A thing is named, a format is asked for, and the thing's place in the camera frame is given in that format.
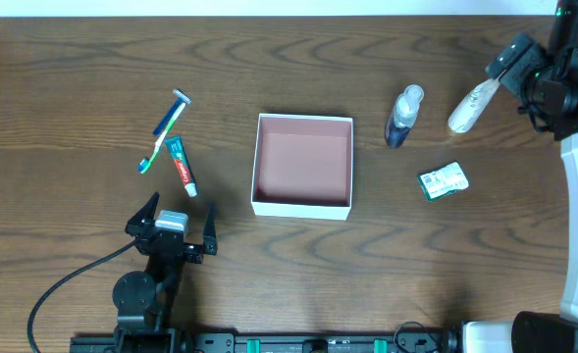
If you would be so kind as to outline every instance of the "wooden table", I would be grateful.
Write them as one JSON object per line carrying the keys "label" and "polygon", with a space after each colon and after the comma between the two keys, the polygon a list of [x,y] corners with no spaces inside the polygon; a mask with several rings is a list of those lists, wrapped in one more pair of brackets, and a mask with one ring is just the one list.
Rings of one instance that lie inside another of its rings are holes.
{"label": "wooden table", "polygon": [[[219,255],[184,270],[178,323],[248,331],[391,331],[416,320],[557,312],[567,263],[559,145],[517,116],[503,88],[462,138],[461,98],[513,35],[546,43],[552,18],[0,19],[0,352],[28,351],[26,318],[55,281],[130,241],[153,191],[191,216],[218,207]],[[399,150],[383,127],[410,83],[426,96]],[[151,130],[175,96],[174,133],[201,197],[189,200]],[[258,113],[354,118],[346,222],[256,218]],[[456,160],[468,190],[428,203],[416,177]],[[116,280],[135,250],[64,285],[41,308],[43,352],[116,324]]]}

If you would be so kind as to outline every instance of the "blue bottle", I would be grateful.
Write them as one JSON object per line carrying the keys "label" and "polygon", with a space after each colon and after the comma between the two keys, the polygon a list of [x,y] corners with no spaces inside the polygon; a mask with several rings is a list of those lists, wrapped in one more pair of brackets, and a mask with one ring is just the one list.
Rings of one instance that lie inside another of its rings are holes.
{"label": "blue bottle", "polygon": [[395,101],[394,110],[385,126],[385,140],[391,148],[402,145],[404,139],[415,125],[419,103],[424,99],[424,90],[417,84],[411,84]]}

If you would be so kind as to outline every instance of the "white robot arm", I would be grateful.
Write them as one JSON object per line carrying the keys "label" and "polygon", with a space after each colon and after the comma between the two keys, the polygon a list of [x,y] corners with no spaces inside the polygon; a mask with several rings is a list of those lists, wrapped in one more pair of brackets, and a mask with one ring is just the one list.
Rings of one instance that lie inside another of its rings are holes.
{"label": "white robot arm", "polygon": [[569,193],[568,272],[559,315],[521,312],[510,322],[468,323],[462,350],[578,352],[578,0],[559,1],[548,52],[518,34],[486,71],[522,101],[518,112],[528,114],[537,132],[553,132],[561,141]]}

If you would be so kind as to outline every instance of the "toothpaste tube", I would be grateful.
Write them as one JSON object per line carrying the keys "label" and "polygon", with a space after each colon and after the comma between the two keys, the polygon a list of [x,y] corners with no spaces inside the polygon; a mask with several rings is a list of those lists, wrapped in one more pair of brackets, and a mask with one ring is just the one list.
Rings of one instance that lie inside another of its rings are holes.
{"label": "toothpaste tube", "polygon": [[171,157],[173,157],[173,162],[175,162],[175,166],[178,168],[178,172],[180,173],[180,177],[182,178],[182,182],[184,183],[184,188],[186,189],[188,196],[197,196],[197,186],[194,183],[194,177],[190,171],[190,164],[186,159],[182,138],[179,135],[176,135],[167,138],[164,141],[164,144],[167,145],[167,148],[171,153]]}

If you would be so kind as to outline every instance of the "white box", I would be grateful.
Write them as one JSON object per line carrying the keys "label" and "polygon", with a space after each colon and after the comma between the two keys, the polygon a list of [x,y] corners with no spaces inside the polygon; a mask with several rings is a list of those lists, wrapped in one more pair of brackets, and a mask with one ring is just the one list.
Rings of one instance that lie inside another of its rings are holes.
{"label": "white box", "polygon": [[347,219],[353,136],[352,118],[260,114],[251,179],[254,213]]}

